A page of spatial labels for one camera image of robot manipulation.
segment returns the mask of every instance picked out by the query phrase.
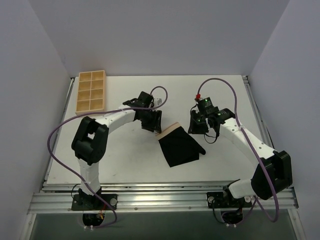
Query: beige waistband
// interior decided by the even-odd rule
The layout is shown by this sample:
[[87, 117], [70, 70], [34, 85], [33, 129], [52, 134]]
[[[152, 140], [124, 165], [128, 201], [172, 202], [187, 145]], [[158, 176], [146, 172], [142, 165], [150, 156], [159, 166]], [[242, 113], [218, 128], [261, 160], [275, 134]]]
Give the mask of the beige waistband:
[[163, 137], [167, 136], [169, 133], [171, 133], [173, 130], [176, 130], [179, 127], [181, 127], [180, 123], [175, 122], [174, 124], [168, 126], [165, 130], [163, 130], [162, 133], [155, 135], [155, 138], [157, 140], [160, 140]]

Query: folded cloth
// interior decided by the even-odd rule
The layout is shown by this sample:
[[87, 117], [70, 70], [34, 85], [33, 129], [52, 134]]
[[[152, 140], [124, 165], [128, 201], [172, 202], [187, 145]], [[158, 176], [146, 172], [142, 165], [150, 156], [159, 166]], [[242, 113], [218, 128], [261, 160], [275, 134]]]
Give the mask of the folded cloth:
[[203, 147], [186, 133], [178, 122], [155, 137], [159, 141], [163, 155], [170, 167], [198, 160], [199, 153], [206, 154]]

